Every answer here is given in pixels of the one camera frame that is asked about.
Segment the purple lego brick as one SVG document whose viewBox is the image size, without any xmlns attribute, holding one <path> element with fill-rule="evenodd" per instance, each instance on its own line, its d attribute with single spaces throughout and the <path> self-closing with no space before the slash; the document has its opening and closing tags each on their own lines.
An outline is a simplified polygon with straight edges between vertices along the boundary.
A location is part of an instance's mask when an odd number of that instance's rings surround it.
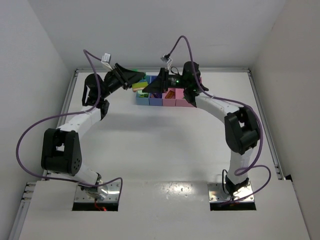
<svg viewBox="0 0 320 240">
<path fill-rule="evenodd" d="M 151 93 L 150 98 L 161 99 L 162 94 L 161 93 Z"/>
</svg>

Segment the orange and yellow lego piece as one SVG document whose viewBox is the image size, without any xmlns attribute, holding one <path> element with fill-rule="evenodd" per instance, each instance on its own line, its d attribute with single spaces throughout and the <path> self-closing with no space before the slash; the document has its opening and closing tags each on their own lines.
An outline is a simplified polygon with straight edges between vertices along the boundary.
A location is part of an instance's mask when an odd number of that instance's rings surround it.
<svg viewBox="0 0 320 240">
<path fill-rule="evenodd" d="M 175 92 L 172 91 L 172 90 L 168 91 L 164 98 L 165 99 L 174 99 L 175 98 Z"/>
</svg>

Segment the green striped lego stack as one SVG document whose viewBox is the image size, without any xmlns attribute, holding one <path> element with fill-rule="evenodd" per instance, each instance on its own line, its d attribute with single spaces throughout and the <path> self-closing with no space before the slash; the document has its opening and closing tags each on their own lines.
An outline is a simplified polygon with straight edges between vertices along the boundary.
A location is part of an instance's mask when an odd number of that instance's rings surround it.
<svg viewBox="0 0 320 240">
<path fill-rule="evenodd" d="M 134 83 L 131 88 L 134 93 L 138 93 L 142 95 L 143 89 L 148 85 L 149 85 L 149 82 L 148 82 L 147 74 L 144 73 L 144 76 L 142 77 L 142 79 L 139 80 L 137 83 Z"/>
</svg>

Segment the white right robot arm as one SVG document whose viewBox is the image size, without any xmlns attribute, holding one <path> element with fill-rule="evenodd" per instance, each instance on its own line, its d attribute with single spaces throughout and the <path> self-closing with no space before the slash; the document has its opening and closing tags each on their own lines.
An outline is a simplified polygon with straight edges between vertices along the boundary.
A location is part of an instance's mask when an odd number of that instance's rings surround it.
<svg viewBox="0 0 320 240">
<path fill-rule="evenodd" d="M 208 91 L 201 82 L 199 65 L 188 61 L 182 74 L 170 74 L 161 68 L 158 76 L 142 92 L 163 94 L 170 88 L 182 89 L 184 99 L 192 106 L 204 110 L 224 125 L 225 141 L 230 149 L 230 164 L 225 177 L 224 189 L 233 195 L 249 183 L 247 173 L 253 148 L 261 138 L 261 129 L 253 111 L 247 106 L 233 105 L 205 94 Z"/>
</svg>

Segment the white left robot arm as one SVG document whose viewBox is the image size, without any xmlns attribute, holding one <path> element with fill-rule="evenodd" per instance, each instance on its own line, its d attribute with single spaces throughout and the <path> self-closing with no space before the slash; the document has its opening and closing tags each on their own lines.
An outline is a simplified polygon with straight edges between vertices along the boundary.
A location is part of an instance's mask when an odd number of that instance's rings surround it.
<svg viewBox="0 0 320 240">
<path fill-rule="evenodd" d="M 144 72 L 126 69 L 119 64 L 107 72 L 104 78 L 90 74 L 84 80 L 81 113 L 67 123 L 44 132 L 41 167 L 75 181 L 83 192 L 98 201 L 108 196 L 108 186 L 99 173 L 83 163 L 80 139 L 108 113 L 107 97 L 116 90 L 130 89 L 142 80 Z"/>
</svg>

